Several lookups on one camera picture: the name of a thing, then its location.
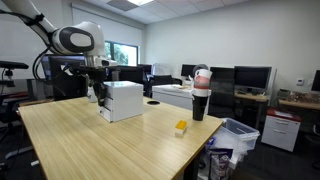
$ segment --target paper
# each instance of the paper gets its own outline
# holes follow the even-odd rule
[[[292,115],[289,113],[284,113],[284,112],[280,112],[280,111],[275,111],[275,114],[278,116],[282,116],[282,117],[289,117],[292,118]]]

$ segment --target floor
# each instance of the floor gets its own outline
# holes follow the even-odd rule
[[[14,134],[9,135],[5,141],[0,144],[0,162],[6,162],[10,171],[0,175],[0,179],[7,180],[41,180],[45,179],[40,166],[31,167],[30,163],[36,160],[35,153],[28,152],[4,160],[7,152],[20,147],[30,145],[27,136],[21,138],[22,128],[16,128]],[[281,150],[261,143],[261,136],[257,140],[255,149],[249,151],[244,161],[239,163],[232,180],[252,179],[252,180],[314,180],[320,179],[320,171],[312,168],[312,162],[315,157],[320,160],[320,154],[317,148],[307,142],[303,133],[299,133],[296,147],[293,153]]]

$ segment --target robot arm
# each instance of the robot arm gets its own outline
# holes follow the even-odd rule
[[[112,66],[116,63],[107,60],[105,56],[104,37],[100,26],[92,22],[82,22],[75,26],[56,28],[36,9],[30,0],[2,1],[41,37],[45,45],[54,54],[84,53],[86,66],[75,68],[74,72],[88,74],[98,103],[103,106],[106,94],[102,85],[106,76],[103,66]]]

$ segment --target drawer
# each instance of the drawer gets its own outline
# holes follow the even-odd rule
[[[265,126],[274,128],[280,131],[298,133],[300,122],[290,121],[274,116],[267,116]]]
[[[292,152],[296,138],[297,133],[285,132],[265,126],[261,142]]]

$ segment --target wooden table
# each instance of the wooden table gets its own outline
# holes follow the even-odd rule
[[[256,117],[256,124],[255,124],[255,128],[258,129],[259,128],[259,123],[260,123],[260,119],[261,119],[261,113],[262,113],[262,108],[263,108],[263,104],[268,102],[268,97],[267,96],[261,96],[261,95],[252,95],[252,94],[240,94],[235,92],[234,93],[236,98],[241,98],[241,99],[247,99],[247,100],[253,100],[255,102],[257,102],[259,104],[259,108],[258,108],[258,113],[257,113],[257,117]]]
[[[292,102],[292,101],[287,101],[287,100],[279,100],[279,104],[286,105],[286,106],[300,107],[300,108],[305,108],[305,109],[320,110],[320,104],[315,104],[315,103],[304,103],[304,102]]]
[[[194,159],[222,121],[207,115],[194,121],[190,110],[148,105],[149,100],[144,98],[143,115],[115,123],[103,119],[86,98],[19,111],[47,179],[178,178],[184,169],[197,167]],[[180,137],[175,125],[181,119],[188,128]]]

